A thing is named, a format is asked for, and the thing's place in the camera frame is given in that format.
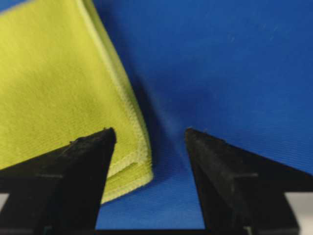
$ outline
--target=folded cloth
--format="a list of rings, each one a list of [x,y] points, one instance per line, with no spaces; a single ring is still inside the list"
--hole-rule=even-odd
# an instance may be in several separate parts
[[[0,34],[0,168],[113,127],[102,202],[152,180],[142,114],[92,1],[27,1],[0,15]]]

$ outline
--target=fabric texture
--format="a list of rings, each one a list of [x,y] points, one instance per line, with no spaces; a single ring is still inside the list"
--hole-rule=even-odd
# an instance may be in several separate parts
[[[113,127],[102,202],[152,180],[142,114],[90,0],[27,1],[0,30],[0,168]]]

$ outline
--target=blue fabric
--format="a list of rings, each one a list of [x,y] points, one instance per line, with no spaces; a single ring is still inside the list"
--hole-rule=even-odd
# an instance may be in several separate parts
[[[103,205],[97,228],[203,228],[190,126],[313,174],[313,1],[94,2],[145,116],[155,172]]]

